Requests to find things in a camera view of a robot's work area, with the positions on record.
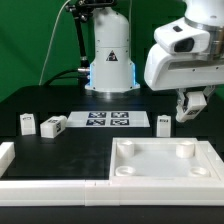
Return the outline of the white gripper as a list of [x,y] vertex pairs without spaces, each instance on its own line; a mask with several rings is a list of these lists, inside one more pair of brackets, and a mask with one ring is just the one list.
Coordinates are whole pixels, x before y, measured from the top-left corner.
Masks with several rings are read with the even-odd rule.
[[207,86],[205,105],[224,84],[224,29],[181,18],[157,28],[144,79],[154,91],[177,89],[177,112],[186,111],[185,89]]

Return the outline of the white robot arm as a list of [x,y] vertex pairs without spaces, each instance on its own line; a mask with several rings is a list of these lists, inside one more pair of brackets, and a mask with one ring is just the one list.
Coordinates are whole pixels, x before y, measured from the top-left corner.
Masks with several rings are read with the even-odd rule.
[[[197,116],[215,86],[224,84],[224,0],[182,0],[185,15],[154,32],[144,72],[154,91],[178,91],[177,117]],[[86,0],[94,9],[95,59],[89,89],[124,92],[134,86],[129,24],[111,9],[116,0]]]

